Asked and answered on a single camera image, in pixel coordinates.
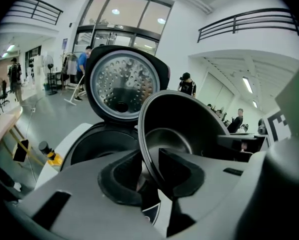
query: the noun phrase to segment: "perforated metal plate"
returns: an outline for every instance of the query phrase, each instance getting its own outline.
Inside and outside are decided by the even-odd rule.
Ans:
[[[160,90],[153,65],[129,50],[113,51],[102,57],[92,70],[89,84],[97,105],[119,119],[136,119],[144,101]]]

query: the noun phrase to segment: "window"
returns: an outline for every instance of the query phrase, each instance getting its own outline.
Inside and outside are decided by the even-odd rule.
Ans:
[[[139,27],[144,30],[161,34],[170,9],[170,7],[157,2],[150,2]]]
[[[106,0],[93,0],[81,25],[94,25]]]
[[[78,34],[77,41],[74,45],[74,53],[76,56],[79,56],[85,51],[86,46],[90,45],[91,38],[92,32],[82,32]]]
[[[110,0],[99,24],[137,27],[146,4],[146,0]]]
[[[148,40],[137,36],[135,38],[134,48],[149,53],[151,55],[155,55],[158,44],[158,42],[154,42],[152,40]]]

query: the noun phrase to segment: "metal railing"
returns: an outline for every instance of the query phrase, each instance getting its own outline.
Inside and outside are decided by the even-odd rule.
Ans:
[[[42,0],[17,0],[5,16],[30,18],[56,25],[62,12]]]
[[[197,42],[200,40],[241,30],[251,29],[281,29],[297,32],[299,36],[299,23],[290,10],[284,8],[266,8],[251,10],[223,18],[212,24],[200,28]]]

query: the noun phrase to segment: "fluorescent light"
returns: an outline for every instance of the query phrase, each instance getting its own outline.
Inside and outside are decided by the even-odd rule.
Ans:
[[[116,15],[120,14],[120,11],[118,9],[113,9],[111,10],[111,12]]]
[[[166,20],[163,19],[163,18],[158,18],[158,19],[157,19],[157,22],[158,22],[159,24],[165,24],[165,23],[166,23]]]
[[[10,52],[10,51],[14,48],[14,46],[15,46],[14,44],[11,44],[11,45],[7,48],[7,51]]]
[[[251,86],[250,86],[250,82],[249,82],[249,80],[248,80],[246,77],[243,77],[243,81],[244,81],[244,83],[245,83],[245,85],[246,85],[248,91],[252,94],[253,91],[252,91],[252,88],[251,88]]]

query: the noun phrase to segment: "table leg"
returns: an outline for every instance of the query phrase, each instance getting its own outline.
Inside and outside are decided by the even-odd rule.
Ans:
[[[39,165],[44,166],[44,164],[40,160],[38,160],[34,155],[32,155],[31,151],[29,151],[22,144],[22,142],[18,139],[18,137],[15,135],[15,133],[12,130],[10,130],[9,132],[13,136],[13,138],[17,141],[17,143],[21,146],[21,148],[26,151],[26,153],[27,153],[28,156],[32,157]]]
[[[22,139],[25,139],[23,134],[20,132],[20,130],[17,128],[16,124],[14,125],[14,128],[15,130],[17,131],[17,133],[19,134],[19,136],[22,138]]]
[[[4,141],[3,138],[1,139],[1,143],[3,144],[3,146],[7,150],[7,152],[10,154],[11,158],[13,159],[13,153],[9,150],[9,148],[6,145],[6,143],[5,143],[5,141]]]

